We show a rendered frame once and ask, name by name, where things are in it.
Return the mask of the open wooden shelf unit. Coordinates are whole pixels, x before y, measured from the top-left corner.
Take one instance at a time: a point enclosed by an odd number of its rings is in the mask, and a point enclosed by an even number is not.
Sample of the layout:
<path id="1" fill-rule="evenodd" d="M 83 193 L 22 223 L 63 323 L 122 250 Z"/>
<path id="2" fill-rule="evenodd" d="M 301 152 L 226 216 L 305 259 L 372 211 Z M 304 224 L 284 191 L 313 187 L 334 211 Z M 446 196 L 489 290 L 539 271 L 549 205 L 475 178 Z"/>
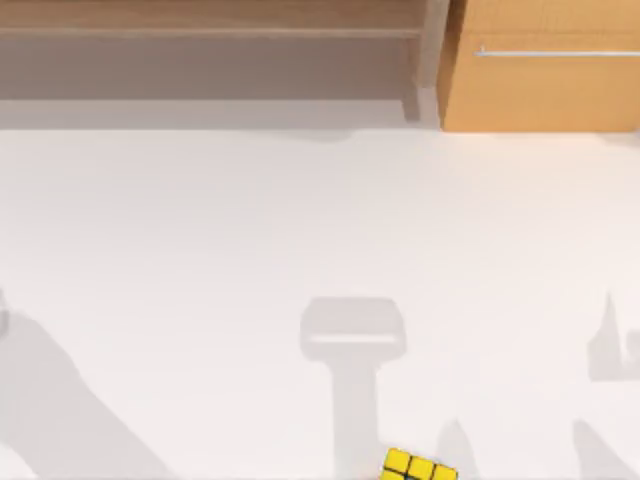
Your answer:
<path id="1" fill-rule="evenodd" d="M 451 0 L 0 0 L 0 35 L 402 39 L 407 121 L 437 79 Z"/>

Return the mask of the yellow puzzle cube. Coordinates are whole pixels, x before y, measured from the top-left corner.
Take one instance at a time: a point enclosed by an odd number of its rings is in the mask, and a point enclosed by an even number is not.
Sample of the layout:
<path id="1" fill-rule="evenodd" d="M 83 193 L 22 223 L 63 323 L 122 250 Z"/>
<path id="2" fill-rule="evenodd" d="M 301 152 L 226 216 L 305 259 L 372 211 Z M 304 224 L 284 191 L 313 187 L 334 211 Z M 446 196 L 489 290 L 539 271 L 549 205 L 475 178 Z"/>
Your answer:
<path id="1" fill-rule="evenodd" d="M 378 480 L 459 480 L 459 473 L 441 463 L 390 448 Z"/>

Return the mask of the wooden cupboard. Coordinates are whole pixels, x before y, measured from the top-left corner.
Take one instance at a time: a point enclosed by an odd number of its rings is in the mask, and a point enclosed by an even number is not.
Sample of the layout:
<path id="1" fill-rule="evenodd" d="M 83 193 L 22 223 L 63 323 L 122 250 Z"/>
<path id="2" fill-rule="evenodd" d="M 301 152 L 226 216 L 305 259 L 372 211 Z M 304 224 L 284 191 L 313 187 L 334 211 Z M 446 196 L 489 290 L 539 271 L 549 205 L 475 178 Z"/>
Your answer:
<path id="1" fill-rule="evenodd" d="M 481 46 L 640 51 L 640 0 L 451 0 L 437 79 L 447 132 L 640 129 L 640 58 L 484 58 Z"/>

